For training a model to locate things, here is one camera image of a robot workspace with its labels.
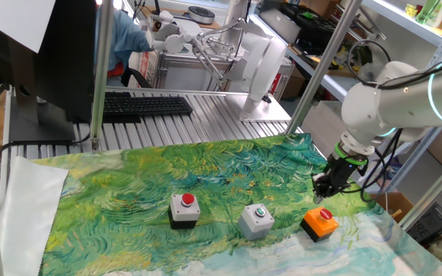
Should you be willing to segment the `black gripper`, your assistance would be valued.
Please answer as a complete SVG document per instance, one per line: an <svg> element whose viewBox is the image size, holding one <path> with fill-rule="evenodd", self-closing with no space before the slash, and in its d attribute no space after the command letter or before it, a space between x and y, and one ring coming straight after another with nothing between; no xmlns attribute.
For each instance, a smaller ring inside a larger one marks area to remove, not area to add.
<svg viewBox="0 0 442 276"><path fill-rule="evenodd" d="M313 202L320 204L324 198L331 198L341 193L350 185L348 179L354 171L364 174L367 168L367 160L359 160L353 156L338 157L330 156L328 159L328 171L312 174Z"/></svg>

